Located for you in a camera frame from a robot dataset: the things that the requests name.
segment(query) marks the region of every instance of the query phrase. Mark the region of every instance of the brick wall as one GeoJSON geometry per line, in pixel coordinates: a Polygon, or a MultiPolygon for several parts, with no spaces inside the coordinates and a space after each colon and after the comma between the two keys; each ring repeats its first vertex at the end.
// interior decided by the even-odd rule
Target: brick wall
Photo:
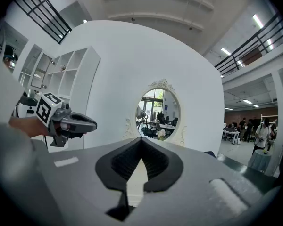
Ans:
{"type": "MultiPolygon", "coordinates": [[[[278,107],[269,107],[269,108],[262,108],[262,109],[255,109],[255,110],[248,110],[248,111],[226,111],[225,112],[225,123],[232,124],[236,122],[237,125],[239,122],[245,117],[246,123],[249,119],[260,119],[262,115],[277,115],[278,114],[278,107]]],[[[274,121],[277,117],[269,118],[270,121],[274,121]]]]}

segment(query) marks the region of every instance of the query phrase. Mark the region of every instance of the gray tablecloth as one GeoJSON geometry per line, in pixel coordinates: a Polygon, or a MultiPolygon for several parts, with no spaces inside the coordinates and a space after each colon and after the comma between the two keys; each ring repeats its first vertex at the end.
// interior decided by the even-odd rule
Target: gray tablecloth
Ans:
{"type": "Polygon", "coordinates": [[[256,150],[249,160],[248,166],[258,171],[265,171],[272,155],[270,152],[264,154],[263,150],[256,150]]]}

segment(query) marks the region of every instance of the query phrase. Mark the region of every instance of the white mirror frame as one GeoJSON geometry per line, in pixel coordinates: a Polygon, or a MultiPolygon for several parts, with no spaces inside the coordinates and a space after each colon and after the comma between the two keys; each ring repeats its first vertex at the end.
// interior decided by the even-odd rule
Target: white mirror frame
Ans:
{"type": "Polygon", "coordinates": [[[130,113],[131,115],[130,118],[126,119],[127,131],[123,135],[123,140],[126,140],[128,138],[142,137],[136,127],[136,108],[137,108],[138,103],[142,99],[142,97],[145,94],[147,94],[149,91],[154,90],[154,89],[163,89],[163,90],[170,92],[172,96],[174,97],[177,103],[177,106],[178,106],[178,110],[179,110],[179,118],[178,118],[177,126],[174,132],[172,133],[172,135],[164,141],[184,146],[184,134],[185,134],[186,125],[185,125],[185,121],[183,117],[183,111],[184,111],[183,104],[181,103],[181,99],[178,98],[175,92],[175,89],[172,87],[171,84],[169,84],[166,81],[166,79],[161,79],[159,81],[155,81],[152,84],[150,84],[148,88],[143,92],[142,96],[139,97],[138,100],[136,100],[136,103],[135,103],[136,107],[132,109],[130,113]]]}

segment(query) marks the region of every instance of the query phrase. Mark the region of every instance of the tree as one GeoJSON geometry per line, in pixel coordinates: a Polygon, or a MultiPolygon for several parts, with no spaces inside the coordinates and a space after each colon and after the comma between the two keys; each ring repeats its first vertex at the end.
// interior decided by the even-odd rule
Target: tree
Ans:
{"type": "MultiPolygon", "coordinates": [[[[157,96],[157,99],[163,99],[164,98],[164,92],[161,91],[160,94],[157,96]]],[[[154,101],[155,107],[162,107],[162,102],[154,101]]]]}

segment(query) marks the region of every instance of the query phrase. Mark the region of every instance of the metal railing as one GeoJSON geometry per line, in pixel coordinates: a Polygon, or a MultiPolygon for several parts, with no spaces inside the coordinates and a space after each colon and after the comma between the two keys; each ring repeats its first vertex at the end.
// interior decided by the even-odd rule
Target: metal railing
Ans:
{"type": "Polygon", "coordinates": [[[15,0],[15,3],[59,44],[71,31],[48,0],[15,0]]]}
{"type": "Polygon", "coordinates": [[[275,14],[264,27],[223,59],[215,68],[223,77],[242,69],[283,43],[283,19],[275,14]]]}

